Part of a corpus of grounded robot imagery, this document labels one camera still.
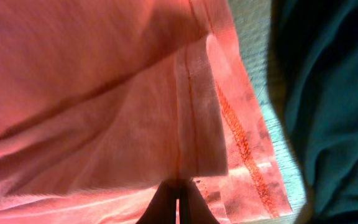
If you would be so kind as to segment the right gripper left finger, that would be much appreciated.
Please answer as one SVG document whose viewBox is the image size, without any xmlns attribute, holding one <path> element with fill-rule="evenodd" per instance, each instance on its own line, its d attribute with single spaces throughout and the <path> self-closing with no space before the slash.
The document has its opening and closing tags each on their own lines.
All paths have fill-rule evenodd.
<svg viewBox="0 0 358 224">
<path fill-rule="evenodd" d="M 137 224 L 175 224 L 178 181 L 162 182 Z"/>
</svg>

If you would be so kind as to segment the orange t-shirt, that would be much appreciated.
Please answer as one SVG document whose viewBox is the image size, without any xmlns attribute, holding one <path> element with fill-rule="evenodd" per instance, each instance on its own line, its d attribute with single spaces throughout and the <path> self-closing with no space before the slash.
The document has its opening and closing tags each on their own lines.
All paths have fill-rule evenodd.
<svg viewBox="0 0 358 224">
<path fill-rule="evenodd" d="M 0 223 L 135 223 L 187 178 L 220 223 L 291 213 L 227 1 L 0 0 Z"/>
</svg>

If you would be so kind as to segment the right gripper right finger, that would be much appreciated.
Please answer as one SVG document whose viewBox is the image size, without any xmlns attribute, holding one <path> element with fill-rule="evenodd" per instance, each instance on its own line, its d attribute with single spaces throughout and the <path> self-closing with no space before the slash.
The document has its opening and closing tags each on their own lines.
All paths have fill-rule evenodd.
<svg viewBox="0 0 358 224">
<path fill-rule="evenodd" d="M 192 180 L 180 188 L 179 216 L 180 224 L 219 224 Z"/>
</svg>

